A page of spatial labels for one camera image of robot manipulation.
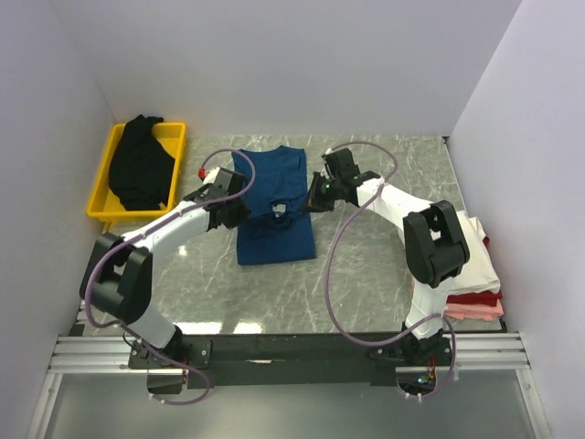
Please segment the blue printed t-shirt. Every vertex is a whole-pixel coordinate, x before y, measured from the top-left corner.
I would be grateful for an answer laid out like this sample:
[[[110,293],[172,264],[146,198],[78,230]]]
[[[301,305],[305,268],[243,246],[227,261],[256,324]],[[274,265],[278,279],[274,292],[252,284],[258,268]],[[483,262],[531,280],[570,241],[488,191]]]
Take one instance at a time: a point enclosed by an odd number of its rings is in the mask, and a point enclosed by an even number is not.
[[[240,265],[299,262],[316,257],[311,216],[302,211],[308,195],[307,163],[303,149],[280,145],[266,152],[241,149],[232,156],[234,170],[256,178],[245,194],[250,211],[238,226]]]

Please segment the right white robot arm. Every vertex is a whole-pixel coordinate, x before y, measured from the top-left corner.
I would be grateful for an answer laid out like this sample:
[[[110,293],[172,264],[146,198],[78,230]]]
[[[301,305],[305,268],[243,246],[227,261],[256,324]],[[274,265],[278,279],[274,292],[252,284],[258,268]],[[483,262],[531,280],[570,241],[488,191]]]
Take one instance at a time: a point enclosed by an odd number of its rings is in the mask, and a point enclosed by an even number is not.
[[[350,141],[328,149],[323,155],[324,168],[314,173],[303,210],[327,212],[337,201],[357,210],[335,233],[324,268],[324,300],[327,313],[338,333],[363,347],[382,348],[401,342],[402,357],[420,365],[433,353],[431,340],[441,335],[450,322],[444,317],[449,281],[461,274],[470,260],[470,250],[461,223],[451,202],[431,203],[416,198],[389,183],[398,171],[398,159],[386,148],[372,146],[386,154],[392,169],[382,177],[373,171],[362,172],[355,162]],[[381,341],[366,341],[347,332],[335,316],[330,300],[330,274],[335,251],[350,224],[365,211],[371,211],[396,226],[402,233],[405,258],[414,288],[404,328],[396,336]]]

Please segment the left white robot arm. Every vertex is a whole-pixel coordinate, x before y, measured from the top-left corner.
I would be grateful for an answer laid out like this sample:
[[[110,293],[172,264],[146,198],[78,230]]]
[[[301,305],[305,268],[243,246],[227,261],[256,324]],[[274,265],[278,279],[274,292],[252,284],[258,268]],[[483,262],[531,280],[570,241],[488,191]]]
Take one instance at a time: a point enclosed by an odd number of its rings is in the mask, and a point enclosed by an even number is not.
[[[112,316],[150,346],[150,356],[170,368],[186,360],[183,333],[153,304],[154,263],[184,242],[221,226],[233,229],[249,216],[243,196],[255,180],[216,167],[203,186],[164,216],[123,235],[102,234],[94,244],[80,285],[86,316],[99,327],[92,309]]]

